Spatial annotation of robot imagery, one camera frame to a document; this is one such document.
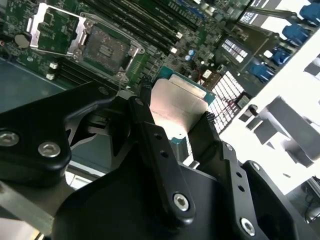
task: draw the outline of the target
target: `metal screw head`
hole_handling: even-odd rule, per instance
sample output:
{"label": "metal screw head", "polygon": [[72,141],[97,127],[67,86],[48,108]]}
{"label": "metal screw head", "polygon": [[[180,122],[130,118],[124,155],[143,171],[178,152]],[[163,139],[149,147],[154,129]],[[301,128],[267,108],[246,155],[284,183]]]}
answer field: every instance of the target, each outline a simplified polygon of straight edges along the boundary
{"label": "metal screw head", "polygon": [[118,73],[116,74],[116,77],[117,77],[118,79],[121,79],[123,76],[124,76],[124,73],[123,73],[123,72],[118,72]]}
{"label": "metal screw head", "polygon": [[234,150],[234,148],[230,145],[230,144],[226,144],[226,147],[230,150],[230,151],[233,151]]}
{"label": "metal screw head", "polygon": [[255,167],[255,169],[260,171],[260,166],[257,163],[253,162],[252,165]]}
{"label": "metal screw head", "polygon": [[109,95],[109,92],[103,86],[99,87],[99,92],[104,95]]}
{"label": "metal screw head", "polygon": [[137,104],[139,104],[141,106],[144,105],[144,103],[139,98],[136,98],[135,101],[136,101]]}
{"label": "metal screw head", "polygon": [[176,193],[173,196],[173,202],[183,212],[189,209],[188,199],[180,193]]}
{"label": "metal screw head", "polygon": [[19,136],[12,131],[0,132],[0,146],[11,147],[19,142]]}
{"label": "metal screw head", "polygon": [[252,223],[248,219],[243,217],[240,219],[240,223],[241,223],[241,227],[247,234],[249,234],[251,237],[256,235],[255,227],[252,225]]}
{"label": "metal screw head", "polygon": [[55,158],[61,152],[58,144],[50,141],[46,141],[39,145],[38,152],[41,156],[46,158]]}

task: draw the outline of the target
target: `mounting hole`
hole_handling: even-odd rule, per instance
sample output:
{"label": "mounting hole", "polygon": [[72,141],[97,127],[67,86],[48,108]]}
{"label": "mounting hole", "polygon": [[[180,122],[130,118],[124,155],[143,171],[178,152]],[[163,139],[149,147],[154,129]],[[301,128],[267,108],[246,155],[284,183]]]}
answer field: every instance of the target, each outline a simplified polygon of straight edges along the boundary
{"label": "mounting hole", "polygon": [[251,228],[249,223],[245,223],[244,226],[245,226],[246,229],[248,229],[250,231],[252,230],[252,228]]}
{"label": "mounting hole", "polygon": [[155,138],[158,139],[158,140],[161,140],[162,139],[162,136],[158,133],[155,133],[154,134]]}
{"label": "mounting hole", "polygon": [[169,154],[166,151],[161,151],[160,154],[162,157],[164,157],[166,159],[169,157]]}
{"label": "mounting hole", "polygon": [[238,185],[238,188],[240,189],[240,191],[241,191],[241,192],[243,192],[243,193],[245,192],[245,189],[244,189],[244,187],[243,187],[243,186]]}

